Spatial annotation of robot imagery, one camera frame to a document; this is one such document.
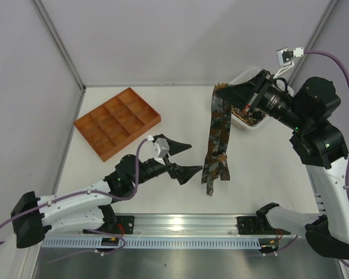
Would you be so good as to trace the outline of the dark floral tie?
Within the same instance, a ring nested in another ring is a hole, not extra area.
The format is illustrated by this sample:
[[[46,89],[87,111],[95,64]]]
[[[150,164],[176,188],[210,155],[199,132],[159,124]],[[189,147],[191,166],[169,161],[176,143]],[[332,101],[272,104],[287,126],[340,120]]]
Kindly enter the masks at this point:
[[[266,117],[266,113],[258,109],[253,112],[243,114],[241,110],[232,107],[232,114],[250,127],[258,125]]]

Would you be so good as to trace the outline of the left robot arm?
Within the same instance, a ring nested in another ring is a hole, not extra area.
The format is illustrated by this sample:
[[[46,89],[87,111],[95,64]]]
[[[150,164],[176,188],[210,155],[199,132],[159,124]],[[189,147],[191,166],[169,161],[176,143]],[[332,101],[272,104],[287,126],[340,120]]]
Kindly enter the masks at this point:
[[[202,166],[181,166],[170,157],[191,148],[163,134],[149,136],[155,156],[142,162],[139,152],[121,158],[114,171],[98,182],[64,195],[37,197],[35,192],[21,196],[10,213],[17,248],[29,248],[52,233],[112,232],[116,216],[111,205],[128,201],[138,186],[163,174],[179,184],[187,183]]]

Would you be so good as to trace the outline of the brown grey floral tie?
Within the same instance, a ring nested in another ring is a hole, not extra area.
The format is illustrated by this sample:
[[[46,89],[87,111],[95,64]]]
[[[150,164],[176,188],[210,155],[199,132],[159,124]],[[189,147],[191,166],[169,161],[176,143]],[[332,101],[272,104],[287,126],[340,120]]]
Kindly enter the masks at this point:
[[[232,107],[217,95],[218,91],[228,86],[225,83],[216,84],[212,93],[208,149],[201,176],[201,183],[206,185],[206,194],[209,196],[213,195],[213,184],[216,179],[230,180],[227,147],[230,138]]]

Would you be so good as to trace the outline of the aluminium mounting rail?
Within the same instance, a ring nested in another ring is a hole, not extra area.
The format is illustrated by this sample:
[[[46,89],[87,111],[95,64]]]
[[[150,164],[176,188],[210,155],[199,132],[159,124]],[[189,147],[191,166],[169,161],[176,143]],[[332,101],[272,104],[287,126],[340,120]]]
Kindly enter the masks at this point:
[[[102,213],[102,210],[88,210],[56,217],[47,222],[47,238],[92,234],[92,230],[113,234],[111,231],[118,215],[134,216],[132,235],[142,237],[193,237],[193,236],[238,236],[236,217],[254,214],[123,214]]]

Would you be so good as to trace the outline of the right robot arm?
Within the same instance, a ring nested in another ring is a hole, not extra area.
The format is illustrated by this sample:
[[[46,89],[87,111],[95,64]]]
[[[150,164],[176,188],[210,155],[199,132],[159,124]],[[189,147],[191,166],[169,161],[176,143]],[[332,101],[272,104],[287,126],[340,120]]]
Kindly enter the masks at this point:
[[[288,210],[269,203],[257,211],[265,227],[304,237],[319,255],[349,260],[349,151],[341,131],[329,121],[340,105],[333,83],[310,77],[294,95],[278,88],[266,70],[236,85],[224,85],[217,96],[245,112],[259,109],[293,132],[290,143],[306,167],[317,214]]]

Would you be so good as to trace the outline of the right aluminium frame post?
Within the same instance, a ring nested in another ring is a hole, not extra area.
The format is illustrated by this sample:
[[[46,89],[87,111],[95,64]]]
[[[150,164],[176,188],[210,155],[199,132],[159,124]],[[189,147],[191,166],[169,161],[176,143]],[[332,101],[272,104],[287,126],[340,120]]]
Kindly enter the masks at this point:
[[[320,20],[318,21],[312,35],[309,38],[309,41],[304,47],[304,50],[313,49],[321,38],[322,33],[324,32],[326,26],[329,24],[331,18],[333,17],[336,9],[338,8],[341,0],[331,0],[326,6],[325,11],[322,13]],[[297,60],[297,64],[294,66],[292,73],[289,76],[289,85],[292,86],[297,79],[300,71],[307,61],[307,56],[304,55],[302,58]]]

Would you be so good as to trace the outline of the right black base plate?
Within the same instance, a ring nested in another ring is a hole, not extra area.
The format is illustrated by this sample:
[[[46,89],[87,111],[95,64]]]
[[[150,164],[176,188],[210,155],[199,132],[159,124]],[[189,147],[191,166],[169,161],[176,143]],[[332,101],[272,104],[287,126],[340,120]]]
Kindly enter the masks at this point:
[[[246,215],[236,217],[240,235],[276,235],[277,230],[271,227],[265,217]]]

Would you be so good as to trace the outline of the aluminium frame post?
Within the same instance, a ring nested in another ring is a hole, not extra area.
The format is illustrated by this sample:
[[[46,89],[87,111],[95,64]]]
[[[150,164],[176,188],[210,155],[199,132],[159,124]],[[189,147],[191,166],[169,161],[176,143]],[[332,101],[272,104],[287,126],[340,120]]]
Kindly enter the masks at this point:
[[[41,22],[43,23],[47,33],[49,34],[52,42],[54,43],[58,53],[60,54],[62,60],[64,61],[66,67],[68,68],[71,76],[73,77],[75,83],[79,87],[82,93],[85,92],[86,86],[84,85],[76,66],[67,51],[59,32],[57,31],[45,5],[40,0],[31,0],[31,4],[33,5],[35,11],[38,14]]]
[[[322,13],[320,20],[318,21],[312,35],[309,38],[309,41],[304,47],[304,50],[313,49],[321,38],[322,33],[324,32],[326,26],[329,24],[331,18],[333,17],[336,9],[338,8],[341,0],[331,0],[326,6],[325,11]],[[297,60],[297,64],[294,66],[292,73],[289,76],[289,85],[292,86],[297,79],[300,71],[307,61],[307,56],[304,55],[302,58]]]

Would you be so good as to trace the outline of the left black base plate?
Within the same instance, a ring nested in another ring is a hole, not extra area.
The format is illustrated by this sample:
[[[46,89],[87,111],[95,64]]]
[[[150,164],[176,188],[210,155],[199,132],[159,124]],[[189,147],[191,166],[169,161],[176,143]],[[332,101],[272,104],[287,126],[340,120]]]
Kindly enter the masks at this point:
[[[118,215],[117,221],[113,226],[112,233],[120,235],[132,235],[134,231],[134,216]]]

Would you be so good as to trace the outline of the white plastic basket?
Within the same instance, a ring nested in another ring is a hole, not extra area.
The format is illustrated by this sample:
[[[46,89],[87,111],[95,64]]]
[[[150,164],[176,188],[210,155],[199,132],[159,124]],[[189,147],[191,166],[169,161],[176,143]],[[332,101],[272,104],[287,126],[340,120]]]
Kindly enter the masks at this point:
[[[229,82],[231,85],[244,83],[261,71],[261,68],[250,67]],[[256,109],[252,113],[243,114],[242,110],[232,106],[232,124],[243,131],[256,130],[262,127],[269,120],[269,116]]]

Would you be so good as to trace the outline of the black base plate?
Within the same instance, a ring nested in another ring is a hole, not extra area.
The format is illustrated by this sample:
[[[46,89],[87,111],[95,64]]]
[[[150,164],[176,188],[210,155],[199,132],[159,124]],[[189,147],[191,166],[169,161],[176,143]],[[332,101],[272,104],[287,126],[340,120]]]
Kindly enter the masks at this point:
[[[132,235],[134,231],[134,216],[118,215],[117,221],[113,226],[112,233],[120,235]]]
[[[277,230],[271,227],[265,217],[246,215],[236,217],[240,235],[276,235]]]

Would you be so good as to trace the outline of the orange compartment tray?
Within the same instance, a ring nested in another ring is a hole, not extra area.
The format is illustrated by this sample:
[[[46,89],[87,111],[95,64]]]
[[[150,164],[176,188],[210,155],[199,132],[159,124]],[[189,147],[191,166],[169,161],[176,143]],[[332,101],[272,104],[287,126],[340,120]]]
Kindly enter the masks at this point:
[[[160,114],[128,87],[75,120],[74,126],[106,162],[160,122]]]

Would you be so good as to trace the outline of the left aluminium frame post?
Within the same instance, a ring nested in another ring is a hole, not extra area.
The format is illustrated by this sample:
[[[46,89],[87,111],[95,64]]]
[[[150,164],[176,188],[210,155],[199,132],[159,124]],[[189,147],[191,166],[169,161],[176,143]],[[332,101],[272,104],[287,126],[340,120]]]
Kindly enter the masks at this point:
[[[54,43],[58,53],[60,54],[62,60],[64,61],[66,67],[68,68],[71,76],[73,77],[75,83],[79,87],[82,93],[85,92],[86,86],[84,85],[76,66],[67,51],[59,32],[57,31],[45,5],[40,0],[31,0],[31,4],[33,5],[35,11],[38,14],[41,22],[43,23],[47,33],[49,34],[52,42]]]

